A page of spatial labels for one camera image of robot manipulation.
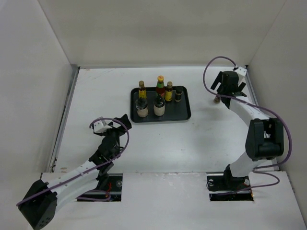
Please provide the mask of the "yellow label bottle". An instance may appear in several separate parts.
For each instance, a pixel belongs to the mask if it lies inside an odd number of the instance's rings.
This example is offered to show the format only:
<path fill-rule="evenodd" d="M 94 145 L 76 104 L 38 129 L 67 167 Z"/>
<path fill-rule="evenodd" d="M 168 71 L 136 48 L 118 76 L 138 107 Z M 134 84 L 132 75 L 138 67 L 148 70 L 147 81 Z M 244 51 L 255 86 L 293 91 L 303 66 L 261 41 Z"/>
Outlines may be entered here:
<path fill-rule="evenodd" d="M 146 88 L 144 86 L 144 81 L 139 81 L 139 89 L 138 89 L 139 98 L 147 99 Z"/>
<path fill-rule="evenodd" d="M 166 102 L 172 101 L 172 96 L 173 96 L 173 83 L 169 81 L 165 88 L 165 101 Z"/>

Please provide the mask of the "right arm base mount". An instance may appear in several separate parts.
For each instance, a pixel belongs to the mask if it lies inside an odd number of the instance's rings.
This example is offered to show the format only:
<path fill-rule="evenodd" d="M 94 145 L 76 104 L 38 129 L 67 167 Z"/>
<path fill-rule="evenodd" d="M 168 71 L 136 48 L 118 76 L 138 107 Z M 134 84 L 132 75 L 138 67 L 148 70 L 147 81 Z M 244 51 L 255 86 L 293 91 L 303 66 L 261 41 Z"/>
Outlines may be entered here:
<path fill-rule="evenodd" d="M 210 201 L 254 201 L 248 176 L 233 177 L 227 167 L 223 173 L 207 175 Z"/>

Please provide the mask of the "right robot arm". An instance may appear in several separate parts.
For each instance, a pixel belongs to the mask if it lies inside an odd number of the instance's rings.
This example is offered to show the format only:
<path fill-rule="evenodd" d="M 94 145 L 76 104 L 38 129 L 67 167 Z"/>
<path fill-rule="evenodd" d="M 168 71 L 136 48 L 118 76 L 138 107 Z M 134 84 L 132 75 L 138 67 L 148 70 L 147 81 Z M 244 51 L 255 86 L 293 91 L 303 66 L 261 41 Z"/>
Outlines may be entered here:
<path fill-rule="evenodd" d="M 248 126 L 244 153 L 224 170 L 222 182 L 230 190 L 247 180 L 248 174 L 261 163 L 284 152 L 282 122 L 252 104 L 242 92 L 245 85 L 239 83 L 238 71 L 221 71 L 211 86 L 222 103 Z"/>

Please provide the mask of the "clear jar black stopper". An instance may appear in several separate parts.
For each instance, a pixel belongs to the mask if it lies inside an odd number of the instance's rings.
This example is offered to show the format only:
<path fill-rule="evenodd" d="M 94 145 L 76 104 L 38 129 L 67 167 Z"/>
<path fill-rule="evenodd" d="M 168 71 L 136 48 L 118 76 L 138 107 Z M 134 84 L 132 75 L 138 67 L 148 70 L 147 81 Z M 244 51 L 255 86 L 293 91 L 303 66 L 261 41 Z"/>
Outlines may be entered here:
<path fill-rule="evenodd" d="M 145 98 L 138 98 L 135 101 L 137 115 L 144 118 L 148 115 L 148 102 Z"/>
<path fill-rule="evenodd" d="M 158 95 L 154 100 L 154 114 L 156 116 L 163 116 L 165 113 L 165 100 L 161 95 Z"/>

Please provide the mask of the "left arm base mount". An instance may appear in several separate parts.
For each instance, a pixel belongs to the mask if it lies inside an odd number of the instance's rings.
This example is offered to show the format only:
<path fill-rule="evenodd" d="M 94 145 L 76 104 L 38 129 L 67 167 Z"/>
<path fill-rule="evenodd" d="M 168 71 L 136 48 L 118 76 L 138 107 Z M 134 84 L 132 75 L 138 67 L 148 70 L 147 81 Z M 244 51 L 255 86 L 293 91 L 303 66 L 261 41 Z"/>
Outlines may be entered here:
<path fill-rule="evenodd" d="M 120 202 L 123 187 L 123 174 L 108 174 L 90 190 L 77 198 L 78 202 Z"/>

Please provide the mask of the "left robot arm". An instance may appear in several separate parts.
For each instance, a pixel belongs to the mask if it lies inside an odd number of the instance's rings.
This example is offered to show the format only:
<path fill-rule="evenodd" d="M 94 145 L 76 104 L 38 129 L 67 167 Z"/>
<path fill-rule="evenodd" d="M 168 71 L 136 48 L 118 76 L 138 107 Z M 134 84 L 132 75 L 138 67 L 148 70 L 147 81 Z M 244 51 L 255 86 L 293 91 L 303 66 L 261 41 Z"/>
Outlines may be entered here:
<path fill-rule="evenodd" d="M 89 127 L 102 141 L 95 153 L 81 166 L 64 176 L 46 182 L 35 181 L 17 207 L 34 230 L 41 230 L 67 203 L 75 199 L 87 200 L 86 192 L 103 191 L 107 187 L 107 172 L 113 167 L 126 145 L 120 145 L 120 137 L 129 136 L 132 128 L 127 114 L 116 118 L 99 117 Z"/>

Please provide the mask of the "red sauce bottle green label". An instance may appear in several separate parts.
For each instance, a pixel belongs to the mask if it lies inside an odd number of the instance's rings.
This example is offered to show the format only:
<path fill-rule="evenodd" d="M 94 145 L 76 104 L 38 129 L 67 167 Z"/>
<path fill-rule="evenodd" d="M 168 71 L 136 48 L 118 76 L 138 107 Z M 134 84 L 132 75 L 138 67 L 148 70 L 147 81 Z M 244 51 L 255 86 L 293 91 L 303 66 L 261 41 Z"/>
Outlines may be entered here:
<path fill-rule="evenodd" d="M 164 76 L 159 75 L 157 77 L 157 85 L 156 85 L 156 94 L 160 95 L 162 98 L 165 97 L 165 84 L 164 84 Z"/>

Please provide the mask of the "small black-cap spice shaker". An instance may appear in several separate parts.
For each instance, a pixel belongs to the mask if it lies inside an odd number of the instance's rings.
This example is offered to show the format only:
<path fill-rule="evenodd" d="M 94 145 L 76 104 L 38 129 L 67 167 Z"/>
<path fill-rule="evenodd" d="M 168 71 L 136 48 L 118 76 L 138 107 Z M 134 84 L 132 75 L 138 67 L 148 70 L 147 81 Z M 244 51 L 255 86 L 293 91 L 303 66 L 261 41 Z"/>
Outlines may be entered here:
<path fill-rule="evenodd" d="M 183 87 L 182 86 L 177 86 L 176 91 L 175 91 L 175 101 L 180 102 L 182 98 L 182 93 L 183 93 Z"/>

